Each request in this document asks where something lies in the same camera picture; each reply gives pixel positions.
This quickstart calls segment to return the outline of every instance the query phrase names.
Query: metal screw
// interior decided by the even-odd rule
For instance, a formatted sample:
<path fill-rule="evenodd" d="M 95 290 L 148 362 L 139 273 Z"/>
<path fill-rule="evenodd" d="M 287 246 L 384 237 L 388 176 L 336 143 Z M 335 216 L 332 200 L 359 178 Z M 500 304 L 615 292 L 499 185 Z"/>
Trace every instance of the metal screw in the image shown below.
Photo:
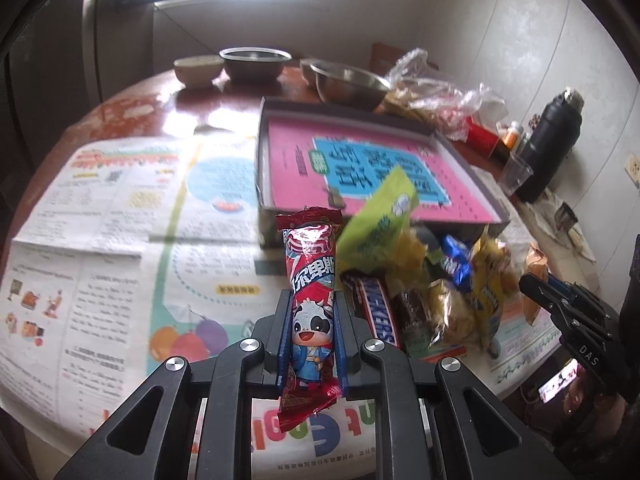
<path fill-rule="evenodd" d="M 457 372 L 460 370 L 460 361 L 458 361 L 455 357 L 445 357 L 442 360 L 442 367 L 447 372 Z"/>
<path fill-rule="evenodd" d="M 260 348 L 260 341 L 258 341 L 257 339 L 254 339 L 253 337 L 243 339 L 240 342 L 240 349 L 244 350 L 245 352 L 253 352 L 258 348 Z"/>
<path fill-rule="evenodd" d="M 184 366 L 184 359 L 181 357 L 169 357 L 164 366 L 170 372 L 177 372 Z"/>
<path fill-rule="evenodd" d="M 364 343 L 364 348 L 370 352 L 380 352 L 385 347 L 385 342 L 380 339 L 367 339 Z"/>

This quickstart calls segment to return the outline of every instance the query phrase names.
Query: cartoon cow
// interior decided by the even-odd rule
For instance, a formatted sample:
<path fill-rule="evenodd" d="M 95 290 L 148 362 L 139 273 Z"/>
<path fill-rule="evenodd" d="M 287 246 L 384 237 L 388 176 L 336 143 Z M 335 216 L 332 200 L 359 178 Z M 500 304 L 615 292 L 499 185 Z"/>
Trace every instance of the cartoon cow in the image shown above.
<path fill-rule="evenodd" d="M 331 305 L 303 300 L 293 313 L 291 366 L 301 386 L 320 381 L 325 359 L 332 352 L 334 311 Z"/>

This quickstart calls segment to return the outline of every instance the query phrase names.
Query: metal bowl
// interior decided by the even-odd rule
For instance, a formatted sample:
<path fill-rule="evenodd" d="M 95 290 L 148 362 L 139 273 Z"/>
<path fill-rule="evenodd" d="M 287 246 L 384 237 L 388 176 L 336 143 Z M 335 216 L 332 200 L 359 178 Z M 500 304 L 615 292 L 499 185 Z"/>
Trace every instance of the metal bowl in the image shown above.
<path fill-rule="evenodd" d="M 373 111 L 391 90 L 386 79 L 360 68 L 318 60 L 311 67 L 323 103 Z"/>
<path fill-rule="evenodd" d="M 311 64 L 315 62 L 320 62 L 319 59 L 313 59 L 310 57 L 305 57 L 305 59 L 300 60 L 300 70 L 302 70 L 302 77 L 305 79 L 306 84 L 308 86 L 316 87 L 316 72 L 313 68 L 311 68 Z"/>
<path fill-rule="evenodd" d="M 231 81 L 267 83 L 275 81 L 291 54 L 272 48 L 241 46 L 220 51 Z"/>

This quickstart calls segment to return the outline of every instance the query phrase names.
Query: phone screen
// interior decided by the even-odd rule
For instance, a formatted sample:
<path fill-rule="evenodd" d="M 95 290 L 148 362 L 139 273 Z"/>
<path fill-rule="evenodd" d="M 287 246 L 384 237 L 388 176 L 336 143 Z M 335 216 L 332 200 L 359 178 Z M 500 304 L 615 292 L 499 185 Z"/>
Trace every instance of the phone screen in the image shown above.
<path fill-rule="evenodd" d="M 578 374 L 578 361 L 571 359 L 556 375 L 539 387 L 540 399 L 545 404 L 553 399 L 560 390 L 567 387 Z"/>

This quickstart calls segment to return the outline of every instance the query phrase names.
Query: plastic cup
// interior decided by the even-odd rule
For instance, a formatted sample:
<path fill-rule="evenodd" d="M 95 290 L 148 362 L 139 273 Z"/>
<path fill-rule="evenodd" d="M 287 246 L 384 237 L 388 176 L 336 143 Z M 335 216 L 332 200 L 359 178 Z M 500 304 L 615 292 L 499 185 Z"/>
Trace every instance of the plastic cup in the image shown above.
<path fill-rule="evenodd" d="M 498 185 L 506 196 L 511 196 L 532 174 L 533 170 L 530 165 L 511 152 L 498 180 Z"/>

